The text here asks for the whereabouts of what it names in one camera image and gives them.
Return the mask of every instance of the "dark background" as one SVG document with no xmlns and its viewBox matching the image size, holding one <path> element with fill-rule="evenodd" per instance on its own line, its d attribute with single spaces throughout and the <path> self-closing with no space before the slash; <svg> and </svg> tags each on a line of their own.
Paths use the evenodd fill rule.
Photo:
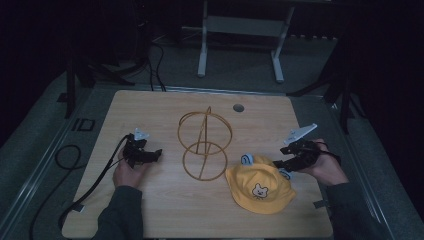
<svg viewBox="0 0 424 240">
<path fill-rule="evenodd" d="M 215 2 L 211 10 L 223 15 L 242 9 L 233 7 L 236 1 L 211 2 Z M 353 6 L 299 6 L 290 34 L 339 39 L 341 53 L 334 53 L 330 60 L 349 64 L 354 76 L 354 92 L 359 95 L 401 182 L 423 217 L 421 202 L 424 199 L 419 186 L 424 170 L 424 156 L 420 151 L 424 143 L 421 139 L 423 3 L 418 0 L 335 2 L 362 2 L 366 7 L 354 14 L 358 9 Z M 144 21 L 162 26 L 177 42 L 182 25 L 201 25 L 202 1 L 138 3 L 142 8 L 137 11 L 142 13 Z M 0 145 L 13 133 L 48 84 L 63 73 L 69 49 L 99 62 L 116 63 L 117 35 L 111 30 L 110 18 L 102 11 L 105 6 L 105 1 L 98 0 L 2 0 Z M 281 14 L 276 10 L 259 11 L 261 7 L 256 8 L 257 17 L 266 13 L 278 18 Z M 134 13 L 117 14 L 123 13 L 131 22 Z M 343 67 L 333 66 L 334 71 Z"/>
</svg>

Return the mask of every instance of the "cartoon bear face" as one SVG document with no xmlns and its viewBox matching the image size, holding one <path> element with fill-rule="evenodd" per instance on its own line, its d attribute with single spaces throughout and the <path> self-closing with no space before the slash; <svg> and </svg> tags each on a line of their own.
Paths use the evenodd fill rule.
<svg viewBox="0 0 424 240">
<path fill-rule="evenodd" d="M 257 199 L 264 199 L 268 194 L 268 188 L 262 188 L 259 183 L 256 183 L 255 188 L 252 190 L 252 193 Z"/>
</svg>

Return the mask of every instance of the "black cable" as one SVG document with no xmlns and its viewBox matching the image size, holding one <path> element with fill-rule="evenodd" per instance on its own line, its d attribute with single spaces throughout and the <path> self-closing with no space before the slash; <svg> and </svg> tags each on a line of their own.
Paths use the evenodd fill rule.
<svg viewBox="0 0 424 240">
<path fill-rule="evenodd" d="M 328 145 L 325 142 L 315 142 L 315 143 L 323 144 L 328 148 Z M 320 150 L 320 153 L 321 154 L 328 154 L 328 155 L 334 157 L 337 160 L 337 162 L 339 162 L 339 165 L 340 166 L 342 165 L 342 158 L 339 155 L 336 155 L 336 154 L 329 152 L 329 151 L 323 151 L 323 150 Z"/>
<path fill-rule="evenodd" d="M 69 147 L 73 147 L 78 151 L 78 156 L 74 162 L 74 164 L 72 165 L 72 167 L 65 167 L 62 164 L 59 163 L 59 153 L 62 152 L 62 150 L 64 150 L 65 148 L 69 148 Z M 69 174 L 71 174 L 71 172 L 73 170 L 76 169 L 81 169 L 83 167 L 85 167 L 86 165 L 82 165 L 82 166 L 78 166 L 77 164 L 79 163 L 79 161 L 81 160 L 81 149 L 77 146 L 77 145 L 66 145 L 61 147 L 55 154 L 55 161 L 56 164 L 60 167 L 63 168 L 65 170 L 68 170 L 68 172 L 66 173 L 66 175 L 60 180 L 60 182 L 53 188 L 53 190 L 47 195 L 47 197 L 44 199 L 43 203 L 40 205 L 40 207 L 38 208 L 37 212 L 35 213 L 32 221 L 31 221 L 31 225 L 29 228 L 29 239 L 33 240 L 34 239 L 34 226 L 35 226 L 35 222 L 37 220 L 38 215 L 40 214 L 41 210 L 43 209 L 44 205 L 47 203 L 47 201 L 50 199 L 50 197 L 54 194 L 54 192 L 59 188 L 60 185 L 62 185 L 62 183 L 65 181 L 65 179 L 69 176 Z"/>
<path fill-rule="evenodd" d="M 166 92 L 166 87 L 163 84 L 163 82 L 162 82 L 162 80 L 160 79 L 160 76 L 159 76 L 159 66 L 162 63 L 164 51 L 163 51 L 163 48 L 161 46 L 159 46 L 158 44 L 156 44 L 154 42 L 152 42 L 151 44 L 161 50 L 161 56 L 159 58 L 158 64 L 156 65 L 156 70 L 153 70 L 153 66 L 152 66 L 152 62 L 150 61 L 150 58 L 147 59 L 147 63 L 149 65 L 149 69 L 150 69 L 150 88 L 151 88 L 152 91 L 154 91 L 154 88 L 153 88 L 153 76 L 155 76 L 156 79 L 159 82 L 159 85 L 161 87 L 162 92 Z"/>
<path fill-rule="evenodd" d="M 90 187 L 90 189 L 82 196 L 80 197 L 77 201 L 75 201 L 73 204 L 71 204 L 71 206 L 69 206 L 63 213 L 62 215 L 59 217 L 58 220 L 58 226 L 59 229 L 62 230 L 63 228 L 63 224 L 65 223 L 65 218 L 68 215 L 68 213 L 70 211 L 72 211 L 76 206 L 79 206 L 88 196 L 90 196 L 90 194 L 94 191 L 94 189 L 96 189 L 96 187 L 99 185 L 100 181 L 103 179 L 103 177 L 106 175 L 106 172 L 110 169 L 112 162 L 113 162 L 113 158 L 115 157 L 116 153 L 118 152 L 119 147 L 121 146 L 122 142 L 127 139 L 129 135 L 125 135 L 118 143 L 118 145 L 115 148 L 115 151 L 113 152 L 111 158 L 109 159 L 108 163 L 106 164 L 105 168 L 103 169 L 103 171 L 100 173 L 100 176 L 97 178 L 97 180 L 94 182 L 94 184 Z"/>
<path fill-rule="evenodd" d="M 120 158 L 118 159 L 118 161 L 116 161 L 115 163 L 113 163 L 112 165 L 109 166 L 109 169 L 111 169 L 113 166 L 115 166 L 116 164 L 118 164 L 120 161 L 124 160 L 125 158 Z"/>
</svg>

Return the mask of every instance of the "gold wire sculpture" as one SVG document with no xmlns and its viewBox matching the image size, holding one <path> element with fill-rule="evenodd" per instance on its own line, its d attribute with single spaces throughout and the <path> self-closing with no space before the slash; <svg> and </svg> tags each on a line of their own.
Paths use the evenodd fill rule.
<svg viewBox="0 0 424 240">
<path fill-rule="evenodd" d="M 189 119 L 190 117 L 193 117 L 195 115 L 204 115 L 203 121 L 202 121 L 202 124 L 200 126 L 200 131 L 199 131 L 199 135 L 197 137 L 197 141 L 195 143 L 187 146 L 186 144 L 184 144 L 183 140 L 181 139 L 181 127 L 187 119 Z M 210 117 L 216 118 L 220 122 L 222 122 L 227 127 L 227 129 L 230 133 L 230 138 L 229 138 L 228 142 L 225 144 L 224 147 L 221 147 L 219 144 L 216 144 L 216 143 L 208 140 L 208 119 Z M 186 151 L 184 152 L 184 155 L 183 155 L 184 170 L 192 178 L 199 180 L 199 181 L 212 181 L 214 179 L 217 179 L 218 177 L 220 177 L 225 172 L 225 169 L 227 168 L 228 158 L 227 158 L 227 154 L 225 153 L 225 149 L 230 145 L 232 138 L 233 138 L 233 130 L 231 128 L 230 123 L 227 120 L 225 120 L 223 117 L 221 117 L 220 115 L 212 113 L 210 106 L 208 107 L 206 112 L 190 112 L 190 113 L 185 114 L 184 116 L 181 117 L 179 125 L 178 125 L 178 140 L 180 141 L 181 145 L 183 145 L 183 147 L 186 149 Z M 199 150 L 201 145 L 204 145 L 203 152 Z M 217 148 L 217 150 L 210 152 L 212 146 L 215 146 Z M 192 174 L 186 166 L 186 155 L 187 155 L 188 152 L 193 153 L 195 155 L 203 156 L 203 164 L 202 164 L 202 167 L 201 167 L 201 170 L 200 170 L 200 174 L 198 176 L 195 176 L 194 174 Z M 221 153 L 221 152 L 223 153 L 223 155 L 225 157 L 225 166 L 222 169 L 222 171 L 217 176 L 214 176 L 214 177 L 211 177 L 211 178 L 203 177 L 202 175 L 203 175 L 203 171 L 205 169 L 206 161 L 207 161 L 208 157 L 210 155 L 215 155 L 215 154 L 218 154 L 218 153 Z"/>
</svg>

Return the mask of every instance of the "person's left hand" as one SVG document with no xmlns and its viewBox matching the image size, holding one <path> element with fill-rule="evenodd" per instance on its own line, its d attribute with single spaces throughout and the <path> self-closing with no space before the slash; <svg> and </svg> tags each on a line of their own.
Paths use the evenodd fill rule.
<svg viewBox="0 0 424 240">
<path fill-rule="evenodd" d="M 145 171 L 151 163 L 145 163 L 141 166 L 135 166 L 134 169 L 123 159 L 122 149 L 118 154 L 119 161 L 118 166 L 115 168 L 113 173 L 113 183 L 115 187 L 119 186 L 130 186 L 133 188 L 138 188 L 141 183 L 141 180 L 145 174 Z"/>
</svg>

